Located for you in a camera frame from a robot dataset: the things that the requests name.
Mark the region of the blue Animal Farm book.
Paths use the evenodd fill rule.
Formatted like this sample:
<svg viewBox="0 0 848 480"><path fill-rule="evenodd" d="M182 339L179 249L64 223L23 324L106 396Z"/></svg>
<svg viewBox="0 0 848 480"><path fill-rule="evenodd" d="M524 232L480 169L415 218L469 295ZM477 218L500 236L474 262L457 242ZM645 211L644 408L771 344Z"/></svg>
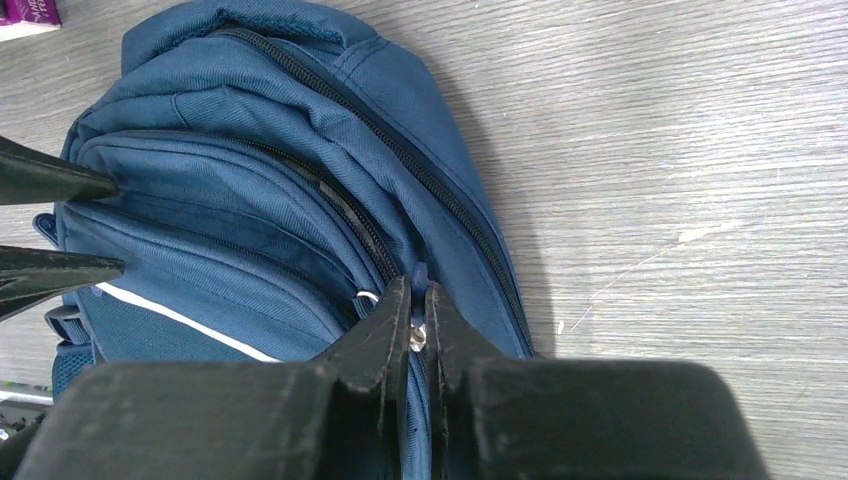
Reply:
<svg viewBox="0 0 848 480"><path fill-rule="evenodd" d="M62 22L53 0L1 0L1 41L59 30Z"/></svg>

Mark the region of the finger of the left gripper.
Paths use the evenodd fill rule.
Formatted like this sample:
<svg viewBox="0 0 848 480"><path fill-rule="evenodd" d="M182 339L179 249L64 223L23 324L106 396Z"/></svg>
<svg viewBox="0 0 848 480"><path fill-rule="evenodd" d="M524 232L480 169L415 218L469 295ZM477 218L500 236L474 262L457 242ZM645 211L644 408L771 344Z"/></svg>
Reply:
<svg viewBox="0 0 848 480"><path fill-rule="evenodd" d="M88 201L118 193L108 175L1 137L2 205Z"/></svg>
<svg viewBox="0 0 848 480"><path fill-rule="evenodd" d="M1 321L53 297L123 275L125 263L80 253L1 247Z"/></svg>

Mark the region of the navy blue student backpack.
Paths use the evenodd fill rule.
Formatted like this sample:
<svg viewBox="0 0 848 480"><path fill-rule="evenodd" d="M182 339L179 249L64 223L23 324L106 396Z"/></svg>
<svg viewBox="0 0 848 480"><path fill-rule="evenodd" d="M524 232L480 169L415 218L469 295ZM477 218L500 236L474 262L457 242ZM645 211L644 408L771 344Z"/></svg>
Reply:
<svg viewBox="0 0 848 480"><path fill-rule="evenodd" d="M130 30L121 66L62 153L119 193L60 202L39 224L124 273L49 314L90 354L18 477L325 478L338 370L324 354L400 276L400 479L431 477L432 282L503 352L467 372L475 479L519 477L511 419L485 403L534 349L498 221L422 61L334 8L191 1Z"/></svg>

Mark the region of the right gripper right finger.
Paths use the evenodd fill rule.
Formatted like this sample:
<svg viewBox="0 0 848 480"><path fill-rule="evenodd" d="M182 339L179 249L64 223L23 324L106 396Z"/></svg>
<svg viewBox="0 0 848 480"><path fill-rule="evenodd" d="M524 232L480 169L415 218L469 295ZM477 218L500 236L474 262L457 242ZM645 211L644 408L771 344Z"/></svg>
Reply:
<svg viewBox="0 0 848 480"><path fill-rule="evenodd" d="M499 358L503 352L468 323L446 288L436 282L426 292L425 325L431 477L475 479L479 448L467 372L474 360Z"/></svg>

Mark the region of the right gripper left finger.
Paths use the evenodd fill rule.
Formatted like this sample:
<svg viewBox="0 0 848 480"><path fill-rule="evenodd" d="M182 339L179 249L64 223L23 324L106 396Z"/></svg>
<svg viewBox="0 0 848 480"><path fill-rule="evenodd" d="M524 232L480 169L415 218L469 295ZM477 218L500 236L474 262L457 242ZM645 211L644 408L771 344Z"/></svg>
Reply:
<svg viewBox="0 0 848 480"><path fill-rule="evenodd" d="M326 479L402 477L411 310L410 280L397 277L324 354L338 370L324 447Z"/></svg>

